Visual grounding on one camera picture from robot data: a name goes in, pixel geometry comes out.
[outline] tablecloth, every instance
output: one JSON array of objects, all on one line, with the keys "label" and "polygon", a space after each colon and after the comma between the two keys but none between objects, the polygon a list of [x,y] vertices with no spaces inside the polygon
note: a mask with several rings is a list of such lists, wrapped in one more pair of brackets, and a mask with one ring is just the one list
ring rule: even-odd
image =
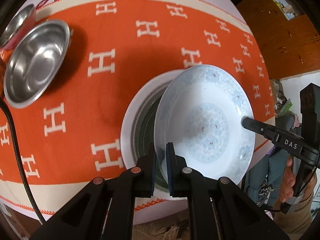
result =
[{"label": "tablecloth", "polygon": [[[161,73],[218,66],[244,88],[255,119],[274,123],[263,57],[230,0],[28,3],[37,5],[38,23],[62,19],[71,29],[66,58],[47,91],[27,108],[10,108],[25,173],[46,219],[94,177],[114,178],[125,170],[119,140],[125,111],[139,89]],[[0,113],[0,199],[35,218],[8,129]],[[258,136],[252,165],[270,148]],[[135,223],[185,207],[186,202],[137,199]]]}]

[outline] screw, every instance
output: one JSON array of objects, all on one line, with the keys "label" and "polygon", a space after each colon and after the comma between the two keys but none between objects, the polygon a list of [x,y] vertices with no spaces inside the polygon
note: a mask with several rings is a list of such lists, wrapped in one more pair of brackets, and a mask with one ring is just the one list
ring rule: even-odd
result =
[{"label": "screw", "polygon": [[99,184],[101,184],[103,181],[104,181],[103,178],[101,178],[101,177],[96,177],[96,178],[93,179],[93,184],[94,184],[94,185],[99,185]]},{"label": "screw", "polygon": [[189,168],[189,167],[184,167],[184,168],[182,169],[182,172],[185,173],[185,174],[190,174],[190,173],[192,172],[192,169]]},{"label": "screw", "polygon": [[134,174],[137,174],[137,173],[141,172],[141,169],[140,169],[140,167],[133,167],[131,169],[131,172],[134,173]]},{"label": "screw", "polygon": [[220,181],[222,184],[228,185],[230,183],[230,179],[227,177],[221,177]]}]

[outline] person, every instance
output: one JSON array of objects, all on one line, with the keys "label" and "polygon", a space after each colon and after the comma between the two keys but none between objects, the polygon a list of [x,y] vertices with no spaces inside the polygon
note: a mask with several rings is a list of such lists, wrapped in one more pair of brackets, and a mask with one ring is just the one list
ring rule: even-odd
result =
[{"label": "person", "polygon": [[[295,175],[292,173],[291,166],[292,157],[290,156],[287,160],[287,165],[284,170],[284,176],[280,186],[279,198],[273,205],[274,210],[279,210],[281,203],[285,202],[288,198],[293,196],[292,187],[295,184]],[[312,223],[310,208],[313,199],[313,191],[316,184],[317,176],[315,173],[306,186],[302,200],[297,205],[294,213],[283,214],[282,212],[277,212],[275,214],[274,222],[289,236],[290,240],[300,239],[300,237]]]},{"label": "person", "polygon": [[[295,175],[292,173],[291,166],[292,157],[290,156],[286,163],[279,197],[273,205],[274,210],[279,210],[281,203],[293,195],[292,186],[295,184]],[[298,240],[312,222],[310,208],[316,184],[315,173],[306,186],[303,198],[295,212],[275,213],[274,222],[289,236],[290,240]],[[188,210],[184,210],[156,221],[135,225],[132,228],[132,240],[189,240],[188,215]]]}]

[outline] human hand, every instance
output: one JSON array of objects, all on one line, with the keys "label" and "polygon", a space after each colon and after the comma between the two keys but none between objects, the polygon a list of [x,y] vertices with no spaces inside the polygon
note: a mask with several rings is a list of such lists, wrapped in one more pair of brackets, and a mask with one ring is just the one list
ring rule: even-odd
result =
[{"label": "human hand", "polygon": [[[292,187],[296,182],[296,176],[292,173],[291,166],[292,166],[292,156],[289,156],[289,158],[287,160],[287,167],[284,170],[284,175],[283,175],[282,183],[280,186],[279,198],[282,203],[284,203],[288,198],[291,198],[293,196]],[[305,187],[305,191],[304,191],[303,197],[301,199],[301,202],[306,200],[312,194],[316,184],[317,184],[317,176],[315,173],[313,178],[310,180],[308,185]]]}]

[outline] white bowl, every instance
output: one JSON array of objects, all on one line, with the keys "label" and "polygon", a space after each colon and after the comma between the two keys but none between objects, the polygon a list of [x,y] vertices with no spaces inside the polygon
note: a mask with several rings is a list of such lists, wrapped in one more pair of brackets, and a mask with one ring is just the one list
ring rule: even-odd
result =
[{"label": "white bowl", "polygon": [[[127,169],[134,167],[140,156],[147,153],[148,145],[137,147],[137,131],[141,128],[140,120],[144,116],[148,115],[148,109],[152,108],[153,104],[159,103],[159,98],[164,93],[165,89],[169,86],[172,80],[174,80],[184,70],[173,70],[163,73],[147,82],[134,96],[129,104],[127,111],[124,115],[124,119],[121,127],[120,145],[121,154],[124,161],[124,165]],[[149,135],[150,142],[153,141],[153,130]],[[156,170],[156,176],[162,178],[161,172]],[[154,196],[161,199],[177,200],[181,198],[172,198],[169,194],[169,190],[155,184]]]},{"label": "white bowl", "polygon": [[229,177],[238,184],[254,150],[255,133],[242,127],[253,118],[240,84],[226,71],[198,65],[181,73],[164,92],[154,125],[154,145],[161,171],[168,181],[165,147],[205,177]]}]

